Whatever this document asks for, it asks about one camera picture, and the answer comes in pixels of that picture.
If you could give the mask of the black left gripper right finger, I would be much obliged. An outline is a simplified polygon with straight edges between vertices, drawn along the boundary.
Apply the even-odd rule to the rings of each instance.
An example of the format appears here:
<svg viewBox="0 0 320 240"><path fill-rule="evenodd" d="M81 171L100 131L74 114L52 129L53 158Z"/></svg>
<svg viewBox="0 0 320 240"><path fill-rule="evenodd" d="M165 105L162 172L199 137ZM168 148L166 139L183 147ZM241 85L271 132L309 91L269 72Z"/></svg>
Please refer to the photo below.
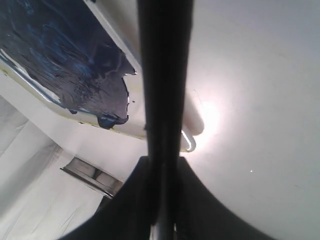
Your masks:
<svg viewBox="0 0 320 240"><path fill-rule="evenodd" d="M297 236L279 230L294 220L292 212L267 203L239 203L229 209L201 182L184 157L172 161L172 223L179 240L310 240L296 227Z"/></svg>

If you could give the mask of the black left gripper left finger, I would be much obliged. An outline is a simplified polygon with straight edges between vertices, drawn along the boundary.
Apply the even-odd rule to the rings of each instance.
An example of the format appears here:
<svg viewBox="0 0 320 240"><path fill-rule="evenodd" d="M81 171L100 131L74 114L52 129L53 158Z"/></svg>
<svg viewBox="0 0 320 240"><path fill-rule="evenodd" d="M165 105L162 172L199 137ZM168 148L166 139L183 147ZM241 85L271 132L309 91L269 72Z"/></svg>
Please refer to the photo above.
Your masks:
<svg viewBox="0 0 320 240"><path fill-rule="evenodd" d="M139 159L113 199L62 240L148 240L151 231L147 186L150 162Z"/></svg>

